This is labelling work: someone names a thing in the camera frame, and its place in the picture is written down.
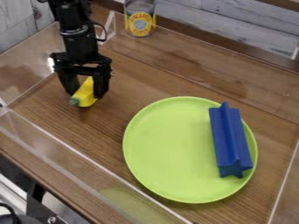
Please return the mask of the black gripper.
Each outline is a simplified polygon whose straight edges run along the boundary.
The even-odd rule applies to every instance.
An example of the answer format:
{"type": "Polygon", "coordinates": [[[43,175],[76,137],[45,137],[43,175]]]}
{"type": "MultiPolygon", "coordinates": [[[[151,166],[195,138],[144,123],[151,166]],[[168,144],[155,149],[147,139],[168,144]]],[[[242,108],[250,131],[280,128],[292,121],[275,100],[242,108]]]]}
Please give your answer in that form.
{"type": "Polygon", "coordinates": [[[53,70],[59,75],[65,92],[73,95],[80,88],[77,76],[91,76],[93,96],[99,99],[108,91],[112,59],[99,53],[99,42],[93,25],[79,25],[60,28],[64,50],[52,52],[53,70]]]}

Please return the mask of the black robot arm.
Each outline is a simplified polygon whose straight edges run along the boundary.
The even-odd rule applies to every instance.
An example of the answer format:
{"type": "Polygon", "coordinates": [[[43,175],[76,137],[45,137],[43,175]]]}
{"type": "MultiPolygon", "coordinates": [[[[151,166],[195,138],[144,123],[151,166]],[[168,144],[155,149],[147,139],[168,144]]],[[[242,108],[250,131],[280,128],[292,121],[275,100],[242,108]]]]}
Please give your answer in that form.
{"type": "Polygon", "coordinates": [[[92,94],[100,99],[108,91],[112,59],[99,53],[99,42],[91,18],[91,0],[37,0],[47,3],[55,20],[60,25],[64,52],[52,52],[53,71],[59,75],[65,92],[73,95],[80,89],[77,76],[89,76],[93,80],[92,94]]]}

